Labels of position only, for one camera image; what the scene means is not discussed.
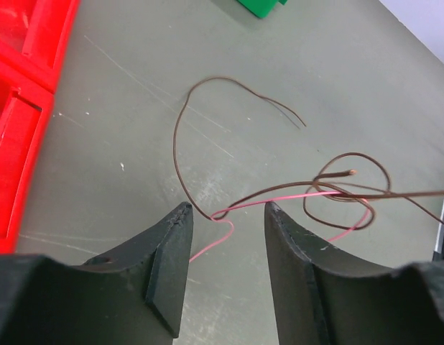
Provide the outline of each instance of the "gray table surface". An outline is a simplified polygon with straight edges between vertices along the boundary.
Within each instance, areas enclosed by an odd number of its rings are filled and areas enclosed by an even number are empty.
[[[188,88],[230,75],[298,110],[297,127],[239,88],[199,90],[179,136],[192,194],[216,211],[275,183],[307,180],[347,151],[385,164],[395,190],[444,187],[444,66],[379,2],[291,0],[258,20],[234,0],[85,0],[37,164],[18,252],[79,264],[162,218],[185,195],[171,137]],[[358,160],[355,180],[381,185]],[[421,200],[439,213],[442,198]],[[351,224],[358,206],[310,202]],[[295,201],[281,206],[321,236]],[[336,244],[382,265],[430,259],[437,224],[404,201],[376,203],[367,231]],[[263,208],[190,266],[176,344],[277,344]],[[195,215],[193,252],[226,226]]]

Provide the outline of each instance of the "red container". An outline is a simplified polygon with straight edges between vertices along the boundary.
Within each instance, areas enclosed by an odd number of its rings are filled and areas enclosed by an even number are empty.
[[[0,61],[0,254],[14,251],[53,98]]]
[[[0,0],[0,60],[51,92],[80,0]]]

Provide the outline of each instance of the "green object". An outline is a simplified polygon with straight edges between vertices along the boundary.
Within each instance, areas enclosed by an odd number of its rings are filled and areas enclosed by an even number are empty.
[[[258,18],[265,18],[271,10],[273,10],[274,5],[279,2],[282,5],[287,3],[287,0],[238,0],[243,4],[249,11],[254,13]]]

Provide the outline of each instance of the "white wall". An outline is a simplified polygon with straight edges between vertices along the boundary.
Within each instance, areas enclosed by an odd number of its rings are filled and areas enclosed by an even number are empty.
[[[444,63],[444,0],[380,0]]]

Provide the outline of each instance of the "pink wire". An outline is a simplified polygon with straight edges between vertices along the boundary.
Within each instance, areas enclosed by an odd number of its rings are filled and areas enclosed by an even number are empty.
[[[240,208],[245,208],[245,207],[249,207],[249,206],[259,205],[261,203],[269,203],[270,201],[281,201],[281,200],[308,198],[309,196],[330,196],[330,195],[339,194],[339,193],[340,192],[330,191],[330,192],[315,192],[315,193],[305,193],[305,194],[297,194],[297,195],[279,196],[279,197],[276,197],[276,198],[270,198],[270,199],[266,199],[266,200],[262,200],[262,201],[254,201],[253,203],[244,203],[242,205],[237,205],[237,206],[233,206],[233,207],[229,207],[229,208],[225,208],[223,210],[217,211],[217,212],[215,212],[215,213],[213,213],[211,215],[211,217],[210,217],[211,221],[214,221],[216,223],[227,223],[227,224],[230,224],[230,231],[227,233],[227,235],[225,235],[221,239],[218,239],[217,241],[209,244],[208,246],[206,246],[205,248],[200,250],[198,253],[193,255],[190,258],[190,262],[195,260],[200,255],[206,253],[209,249],[214,248],[215,246],[218,246],[222,242],[226,241],[232,235],[232,233],[235,231],[234,224],[231,221],[229,221],[228,219],[219,219],[219,220],[218,219],[214,219],[214,217],[217,216],[218,214],[229,212],[229,211],[233,211],[233,210],[239,210]],[[346,235],[350,234],[354,229],[356,229],[358,226],[360,226],[366,220],[366,218],[369,216],[369,214],[370,214],[369,209],[366,209],[366,212],[364,213],[363,217],[358,221],[358,223],[353,225],[348,230],[345,230],[342,234],[339,234],[339,235],[337,235],[335,237],[332,237],[332,238],[328,239],[328,241],[329,242],[336,241],[336,240],[341,239],[342,237],[345,237]]]

